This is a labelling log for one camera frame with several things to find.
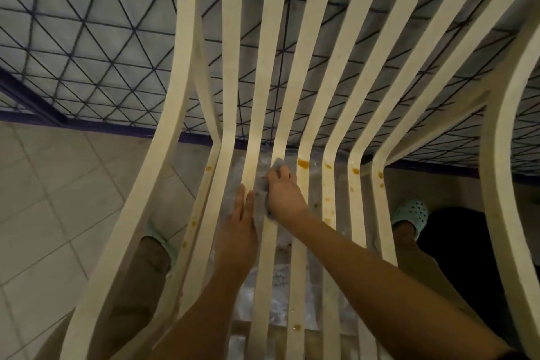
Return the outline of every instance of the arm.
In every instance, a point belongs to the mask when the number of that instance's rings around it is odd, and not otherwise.
[[[233,214],[218,236],[212,278],[148,360],[225,357],[234,303],[259,247],[253,225],[253,191],[248,193],[245,207],[244,191],[244,185],[239,186]]]
[[[272,214],[317,256],[396,360],[495,360],[510,351],[447,300],[315,218],[287,166],[267,179]]]

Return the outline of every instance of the crocs shoe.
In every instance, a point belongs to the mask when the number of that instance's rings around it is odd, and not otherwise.
[[[178,256],[178,253],[167,243],[167,241],[163,238],[163,236],[156,230],[156,227],[152,223],[152,221],[148,221],[146,224],[146,227],[144,228],[144,236],[150,236],[151,238],[154,238],[156,241],[158,241],[163,249],[165,249],[166,253],[171,258],[171,267],[169,268],[169,271],[167,273],[167,277],[171,275],[172,268],[174,268],[174,264],[176,263],[176,258]]]
[[[422,201],[409,201],[399,206],[392,216],[392,226],[401,221],[409,221],[415,228],[414,240],[428,223],[428,208]]]

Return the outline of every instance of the rust spot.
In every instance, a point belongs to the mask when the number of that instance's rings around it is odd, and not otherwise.
[[[298,166],[302,167],[304,169],[308,169],[309,168],[309,161],[304,161],[303,159],[299,159],[298,160]]]

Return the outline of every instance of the dark sleeve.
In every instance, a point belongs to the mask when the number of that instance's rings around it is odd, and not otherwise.
[[[517,351],[511,351],[504,356],[498,357],[497,360],[530,360],[529,357]]]

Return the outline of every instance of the person's left hand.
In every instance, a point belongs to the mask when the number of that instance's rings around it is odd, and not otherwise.
[[[253,191],[249,191],[244,205],[246,188],[240,184],[234,199],[233,213],[220,230],[215,245],[215,270],[244,282],[257,260],[259,241],[253,223]]]

